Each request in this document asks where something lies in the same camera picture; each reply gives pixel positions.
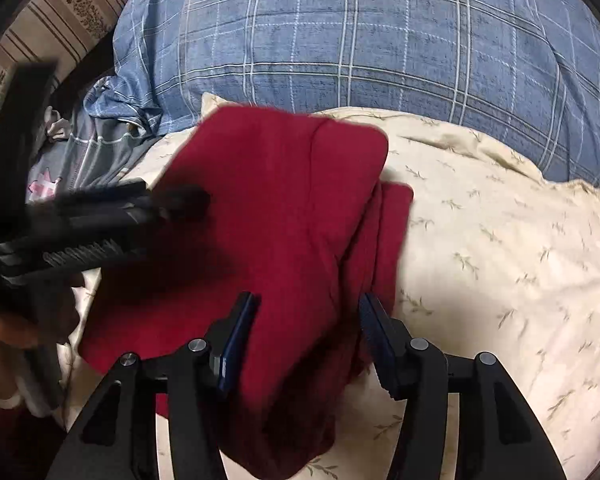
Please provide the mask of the left hand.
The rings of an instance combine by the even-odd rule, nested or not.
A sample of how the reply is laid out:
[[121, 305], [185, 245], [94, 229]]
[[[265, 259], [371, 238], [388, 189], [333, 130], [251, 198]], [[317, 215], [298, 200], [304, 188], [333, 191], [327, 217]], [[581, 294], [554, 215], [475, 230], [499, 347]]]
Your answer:
[[0, 406], [17, 393], [17, 385], [9, 364], [7, 351], [35, 348], [42, 339], [50, 337], [63, 344], [78, 327], [80, 316], [76, 310], [73, 289], [85, 286], [82, 273], [74, 274], [63, 282], [55, 282], [50, 296], [57, 298], [56, 307], [50, 310], [55, 318], [50, 328], [39, 328], [35, 323], [10, 313], [0, 313]]

